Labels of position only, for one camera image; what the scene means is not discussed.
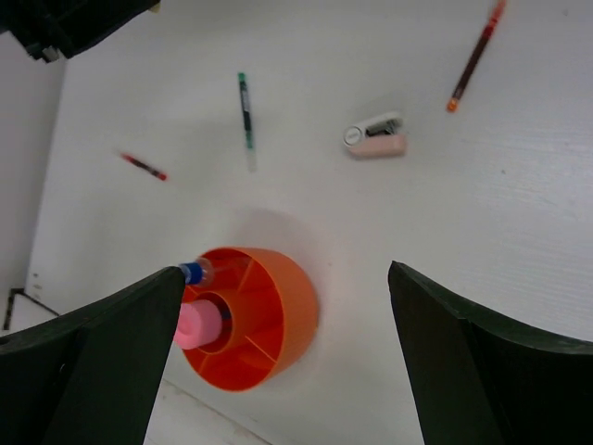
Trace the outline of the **pink-capped patterned bottle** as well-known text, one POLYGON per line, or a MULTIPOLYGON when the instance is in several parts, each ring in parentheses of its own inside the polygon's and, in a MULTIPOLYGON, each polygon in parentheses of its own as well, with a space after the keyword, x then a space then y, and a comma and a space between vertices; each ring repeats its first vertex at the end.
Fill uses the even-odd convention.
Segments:
POLYGON ((183 303, 173 342, 182 350, 200 348, 220 337, 222 325, 221 312, 213 302, 201 299, 183 303))

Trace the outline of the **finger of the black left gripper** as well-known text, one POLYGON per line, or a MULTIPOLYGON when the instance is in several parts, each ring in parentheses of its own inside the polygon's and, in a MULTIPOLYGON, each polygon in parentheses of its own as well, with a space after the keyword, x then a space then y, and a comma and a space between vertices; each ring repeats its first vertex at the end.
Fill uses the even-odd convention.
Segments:
POLYGON ((1 0, 1 33, 36 60, 70 59, 98 45, 159 0, 1 0))

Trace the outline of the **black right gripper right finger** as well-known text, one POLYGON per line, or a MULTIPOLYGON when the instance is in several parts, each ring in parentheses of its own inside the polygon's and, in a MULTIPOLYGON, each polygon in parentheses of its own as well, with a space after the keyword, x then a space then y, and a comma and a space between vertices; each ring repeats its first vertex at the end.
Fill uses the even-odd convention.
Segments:
POLYGON ((591 342, 514 320, 401 262, 388 285, 424 443, 591 443, 591 342))

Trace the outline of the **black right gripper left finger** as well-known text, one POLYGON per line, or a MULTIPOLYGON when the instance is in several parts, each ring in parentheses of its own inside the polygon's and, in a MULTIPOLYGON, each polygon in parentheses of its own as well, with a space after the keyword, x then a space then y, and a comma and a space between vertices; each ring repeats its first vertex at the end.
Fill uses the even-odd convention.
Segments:
POLYGON ((184 288, 167 267, 2 337, 2 443, 144 443, 184 288))

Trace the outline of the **pink white mini stapler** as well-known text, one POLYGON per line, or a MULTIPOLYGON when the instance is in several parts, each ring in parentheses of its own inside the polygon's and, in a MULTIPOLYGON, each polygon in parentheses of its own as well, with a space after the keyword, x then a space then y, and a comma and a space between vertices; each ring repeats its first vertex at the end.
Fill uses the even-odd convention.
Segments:
POLYGON ((407 151, 407 136, 402 128, 401 113, 388 111, 349 125, 343 133, 343 144, 356 159, 400 157, 407 151))

